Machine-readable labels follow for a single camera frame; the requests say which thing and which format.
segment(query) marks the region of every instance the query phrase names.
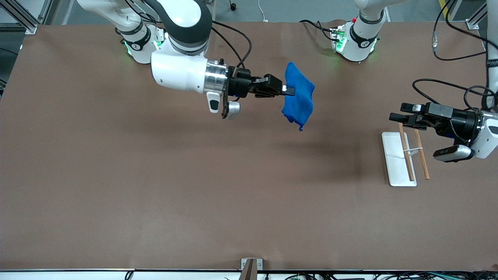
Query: white tray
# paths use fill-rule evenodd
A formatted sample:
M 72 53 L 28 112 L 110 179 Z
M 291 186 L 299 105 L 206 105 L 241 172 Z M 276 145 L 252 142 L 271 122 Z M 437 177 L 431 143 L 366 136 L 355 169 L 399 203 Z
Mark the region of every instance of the white tray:
M 406 147 L 410 149 L 408 144 L 408 136 L 405 134 Z M 403 154 L 403 145 L 401 144 L 401 137 L 399 132 L 383 132 L 382 144 L 384 145 L 385 163 L 387 165 L 387 174 L 389 175 L 389 185 L 393 187 L 415 187 L 417 186 L 417 179 L 410 181 L 408 177 L 408 170 L 406 169 L 406 162 Z M 411 160 L 411 169 L 413 174 L 413 161 Z

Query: wooden dowel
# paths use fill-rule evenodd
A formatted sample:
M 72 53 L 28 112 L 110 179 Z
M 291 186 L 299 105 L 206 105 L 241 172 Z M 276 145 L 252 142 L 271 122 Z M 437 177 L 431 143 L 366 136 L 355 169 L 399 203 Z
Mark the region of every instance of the wooden dowel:
M 403 129 L 403 124 L 398 123 L 399 125 L 399 135 L 401 136 L 401 145 L 403 146 L 403 154 L 405 156 L 405 162 L 406 162 L 406 168 L 408 169 L 408 177 L 410 178 L 410 181 L 415 181 L 415 176 L 412 173 L 411 169 L 411 161 L 410 161 L 410 155 L 408 154 L 407 147 L 406 147 L 406 137 L 404 136 L 404 129 Z
M 417 147 L 422 148 L 422 141 L 420 140 L 420 134 L 418 130 L 415 130 L 415 139 L 417 141 Z M 427 163 L 425 162 L 424 149 L 419 149 L 418 153 L 420 154 L 420 161 L 422 162 L 422 169 L 424 169 L 424 176 L 426 180 L 429 180 L 429 169 L 427 169 Z

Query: cable connector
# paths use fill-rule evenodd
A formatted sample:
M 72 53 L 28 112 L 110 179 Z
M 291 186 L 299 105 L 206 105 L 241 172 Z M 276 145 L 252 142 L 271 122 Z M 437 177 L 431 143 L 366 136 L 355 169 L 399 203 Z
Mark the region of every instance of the cable connector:
M 437 50 L 437 32 L 432 32 L 432 52 Z

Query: brown table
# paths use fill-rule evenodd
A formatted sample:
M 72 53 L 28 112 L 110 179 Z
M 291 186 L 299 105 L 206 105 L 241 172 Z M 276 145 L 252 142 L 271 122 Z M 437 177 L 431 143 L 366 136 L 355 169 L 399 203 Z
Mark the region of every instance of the brown table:
M 387 23 L 361 64 L 300 23 L 233 26 L 252 38 L 253 74 L 283 77 L 294 61 L 316 84 L 303 132 L 282 97 L 244 99 L 227 121 L 204 96 L 156 85 L 113 26 L 26 37 L 0 102 L 0 268 L 496 269 L 498 153 L 438 162 L 451 141 L 423 132 L 431 180 L 416 157 L 418 186 L 395 188 L 380 140 L 401 102 L 426 102 L 414 79 L 484 84 L 483 56 L 436 60 L 431 23 Z M 440 29 L 441 56 L 482 51 Z M 236 61 L 216 36 L 208 57 Z M 464 106 L 461 91 L 420 87 Z

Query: floor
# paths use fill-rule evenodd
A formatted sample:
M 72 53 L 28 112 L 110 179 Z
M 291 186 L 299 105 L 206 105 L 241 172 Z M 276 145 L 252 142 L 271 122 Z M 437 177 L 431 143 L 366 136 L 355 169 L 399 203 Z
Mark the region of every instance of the floor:
M 302 19 L 331 21 L 338 18 L 349 20 L 358 15 L 358 9 L 352 0 L 234 0 L 237 5 L 235 11 L 230 10 L 229 0 L 215 1 L 216 20 L 227 22 L 262 21 L 258 2 L 269 22 L 298 22 Z M 464 7 L 476 9 L 483 1 L 464 0 L 455 20 L 468 17 L 465 10 L 469 9 Z M 433 21 L 440 9 L 438 0 L 407 0 L 388 8 L 391 21 Z M 104 18 L 83 10 L 76 0 L 59 0 L 51 23 L 110 24 Z M 0 32 L 0 47 L 18 52 L 24 36 L 22 32 Z M 8 80 L 14 63 L 15 55 L 0 50 L 0 79 Z

